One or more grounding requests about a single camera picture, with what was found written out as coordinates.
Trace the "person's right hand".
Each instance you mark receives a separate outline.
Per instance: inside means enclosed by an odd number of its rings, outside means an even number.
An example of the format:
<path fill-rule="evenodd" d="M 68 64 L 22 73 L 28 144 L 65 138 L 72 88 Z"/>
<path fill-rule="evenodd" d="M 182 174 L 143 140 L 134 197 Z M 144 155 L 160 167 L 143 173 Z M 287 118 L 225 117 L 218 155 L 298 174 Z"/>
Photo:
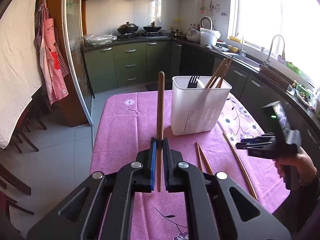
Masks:
<path fill-rule="evenodd" d="M 284 166 L 293 166 L 297 169 L 298 179 L 301 185 L 310 184 L 316 177 L 317 168 L 302 147 L 300 147 L 298 153 L 295 155 L 284 156 L 274 159 L 273 161 L 280 178 L 286 177 Z"/>

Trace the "person's right forearm dark sleeve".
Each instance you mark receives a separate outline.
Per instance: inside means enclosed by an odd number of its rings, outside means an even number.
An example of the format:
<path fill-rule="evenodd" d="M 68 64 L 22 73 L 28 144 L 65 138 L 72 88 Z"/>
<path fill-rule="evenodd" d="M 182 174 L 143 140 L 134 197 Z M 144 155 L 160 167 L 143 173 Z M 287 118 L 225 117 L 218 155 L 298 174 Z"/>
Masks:
<path fill-rule="evenodd" d="M 310 218 L 319 201 L 319 174 L 316 170 L 312 181 L 300 184 L 297 202 L 297 230 Z"/>

